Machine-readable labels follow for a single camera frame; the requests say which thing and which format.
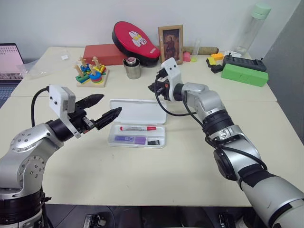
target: wooden frame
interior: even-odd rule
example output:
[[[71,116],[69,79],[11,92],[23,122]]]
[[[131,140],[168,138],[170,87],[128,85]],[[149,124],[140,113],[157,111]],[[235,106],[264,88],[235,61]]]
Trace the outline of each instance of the wooden frame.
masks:
[[[158,27],[161,62],[174,57],[177,64],[182,64],[182,34],[182,25]]]

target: purple eraser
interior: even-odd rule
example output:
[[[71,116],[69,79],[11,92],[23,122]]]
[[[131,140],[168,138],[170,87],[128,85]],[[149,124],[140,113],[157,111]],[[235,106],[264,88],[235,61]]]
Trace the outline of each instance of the purple eraser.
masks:
[[[145,145],[146,144],[146,137],[136,136],[134,144]]]
[[[114,140],[121,141],[122,143],[127,143],[127,144],[137,144],[137,145],[146,144],[146,137],[144,136],[116,135]]]

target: metal cup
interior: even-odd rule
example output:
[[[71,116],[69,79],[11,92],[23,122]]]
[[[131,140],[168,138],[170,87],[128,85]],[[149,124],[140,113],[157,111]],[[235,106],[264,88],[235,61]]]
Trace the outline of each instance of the metal cup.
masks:
[[[135,57],[128,57],[123,60],[124,68],[130,79],[138,79],[141,76],[140,60]]]

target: laptop keyboard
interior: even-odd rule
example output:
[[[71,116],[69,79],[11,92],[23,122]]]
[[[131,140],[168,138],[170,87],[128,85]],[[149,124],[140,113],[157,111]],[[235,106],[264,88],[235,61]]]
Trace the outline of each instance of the laptop keyboard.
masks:
[[[14,91],[15,87],[0,87],[0,108],[10,97],[10,94]]]

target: laptop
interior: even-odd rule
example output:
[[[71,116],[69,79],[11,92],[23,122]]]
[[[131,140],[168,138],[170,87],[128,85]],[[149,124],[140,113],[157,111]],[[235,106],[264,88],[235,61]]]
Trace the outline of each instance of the laptop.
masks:
[[[17,67],[23,63],[15,43],[0,44],[0,107],[23,79]]]

